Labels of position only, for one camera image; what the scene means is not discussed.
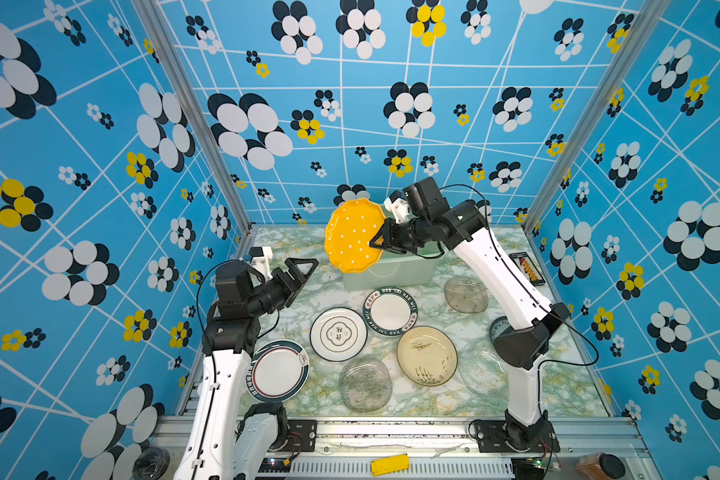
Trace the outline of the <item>yellow polka dot plate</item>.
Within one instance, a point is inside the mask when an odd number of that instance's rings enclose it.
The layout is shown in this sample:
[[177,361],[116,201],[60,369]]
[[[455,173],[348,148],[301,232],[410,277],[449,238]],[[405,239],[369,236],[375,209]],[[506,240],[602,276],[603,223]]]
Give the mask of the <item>yellow polka dot plate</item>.
[[325,229],[325,251],[330,263],[342,273],[365,272],[382,251],[370,246],[386,219],[382,207],[361,198],[344,202],[332,214]]

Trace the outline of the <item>white teal lettered plate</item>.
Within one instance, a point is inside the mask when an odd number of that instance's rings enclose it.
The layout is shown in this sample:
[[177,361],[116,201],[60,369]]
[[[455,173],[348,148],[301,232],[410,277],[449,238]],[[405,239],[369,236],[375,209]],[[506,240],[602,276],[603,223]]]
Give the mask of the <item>white teal lettered plate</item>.
[[396,337],[416,325],[419,312],[416,301],[407,291],[398,287],[382,287],[367,296],[362,315],[371,331],[385,337]]

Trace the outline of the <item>large white red-rimmed plate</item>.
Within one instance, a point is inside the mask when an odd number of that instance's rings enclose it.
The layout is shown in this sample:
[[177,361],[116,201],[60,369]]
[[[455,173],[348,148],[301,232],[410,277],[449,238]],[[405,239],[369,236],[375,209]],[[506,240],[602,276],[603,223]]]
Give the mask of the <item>large white red-rimmed plate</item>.
[[246,375],[246,387],[259,402],[285,402],[299,393],[309,373],[309,356],[301,344],[288,339],[274,340],[255,352]]

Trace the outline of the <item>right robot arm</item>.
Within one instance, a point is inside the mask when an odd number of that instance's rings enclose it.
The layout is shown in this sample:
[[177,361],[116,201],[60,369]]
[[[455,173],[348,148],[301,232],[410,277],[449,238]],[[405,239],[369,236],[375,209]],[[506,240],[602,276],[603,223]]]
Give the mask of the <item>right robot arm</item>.
[[508,321],[492,340],[506,365],[509,402],[504,437],[518,452],[542,444],[559,452],[557,435],[541,401],[540,368],[549,343],[570,317],[568,308],[543,295],[499,244],[487,213],[473,200],[451,206],[432,178],[395,191],[384,202],[391,213],[371,247],[416,254],[429,242],[453,251],[482,280]]

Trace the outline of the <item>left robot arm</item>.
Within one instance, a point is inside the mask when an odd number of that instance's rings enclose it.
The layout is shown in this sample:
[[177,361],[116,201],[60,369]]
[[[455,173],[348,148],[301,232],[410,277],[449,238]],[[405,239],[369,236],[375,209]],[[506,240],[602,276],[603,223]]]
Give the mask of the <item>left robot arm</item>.
[[288,258],[269,275],[244,260],[216,266],[218,301],[203,328],[203,374],[192,431],[176,479],[254,479],[271,449],[289,440],[286,409],[259,403],[238,419],[260,317],[290,307],[319,261]]

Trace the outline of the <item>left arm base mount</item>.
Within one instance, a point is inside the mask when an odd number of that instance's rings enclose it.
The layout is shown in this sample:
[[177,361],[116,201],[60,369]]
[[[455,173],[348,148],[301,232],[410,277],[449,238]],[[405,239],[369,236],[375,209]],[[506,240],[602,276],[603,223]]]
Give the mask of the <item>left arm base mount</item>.
[[291,453],[314,452],[318,422],[313,419],[290,419],[287,425],[279,425],[275,442],[270,452]]

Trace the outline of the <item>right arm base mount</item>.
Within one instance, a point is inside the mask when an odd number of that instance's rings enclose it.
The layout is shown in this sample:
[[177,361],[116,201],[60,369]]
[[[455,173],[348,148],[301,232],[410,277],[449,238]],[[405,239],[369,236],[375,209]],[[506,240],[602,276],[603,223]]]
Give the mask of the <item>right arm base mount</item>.
[[559,453],[552,423],[542,417],[532,426],[514,420],[473,420],[467,433],[481,453]]

